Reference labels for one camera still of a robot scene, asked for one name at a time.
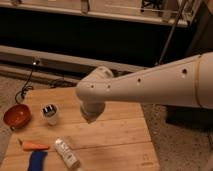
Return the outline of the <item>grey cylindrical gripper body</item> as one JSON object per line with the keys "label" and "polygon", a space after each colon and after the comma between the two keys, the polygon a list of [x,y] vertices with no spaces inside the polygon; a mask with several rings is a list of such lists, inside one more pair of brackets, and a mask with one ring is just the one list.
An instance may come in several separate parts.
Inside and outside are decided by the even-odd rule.
{"label": "grey cylindrical gripper body", "polygon": [[81,115],[87,123],[96,121],[97,118],[104,112],[104,109],[104,103],[80,103]]}

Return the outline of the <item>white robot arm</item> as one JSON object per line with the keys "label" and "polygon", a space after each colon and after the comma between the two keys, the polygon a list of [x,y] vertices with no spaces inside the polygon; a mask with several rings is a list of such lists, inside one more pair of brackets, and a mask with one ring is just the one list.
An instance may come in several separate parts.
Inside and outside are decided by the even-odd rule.
{"label": "white robot arm", "polygon": [[97,67],[76,87],[82,117],[94,122],[106,101],[213,109],[213,52],[115,77]]}

